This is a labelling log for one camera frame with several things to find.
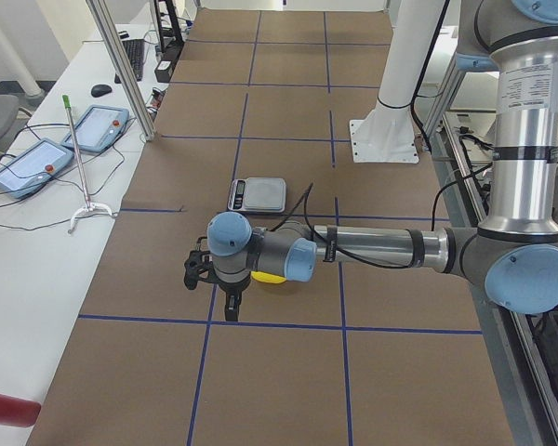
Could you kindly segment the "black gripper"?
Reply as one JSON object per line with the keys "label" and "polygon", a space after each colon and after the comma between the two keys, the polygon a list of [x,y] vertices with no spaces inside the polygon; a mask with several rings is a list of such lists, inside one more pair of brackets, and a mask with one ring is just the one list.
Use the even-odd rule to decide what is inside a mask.
{"label": "black gripper", "polygon": [[249,285],[249,274],[231,277],[218,276],[218,286],[226,293],[225,321],[239,321],[239,295]]}

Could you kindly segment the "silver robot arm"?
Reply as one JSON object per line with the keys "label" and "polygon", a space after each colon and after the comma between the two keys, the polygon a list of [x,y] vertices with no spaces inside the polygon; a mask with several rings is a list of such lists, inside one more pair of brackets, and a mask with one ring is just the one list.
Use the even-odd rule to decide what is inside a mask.
{"label": "silver robot arm", "polygon": [[238,213],[219,214],[207,228],[204,270],[225,292],[228,321],[237,320],[253,272],[306,282],[317,260],[454,274],[522,314],[558,306],[558,1],[465,1],[459,25],[459,67],[499,73],[486,218],[474,229],[291,222],[266,230]]}

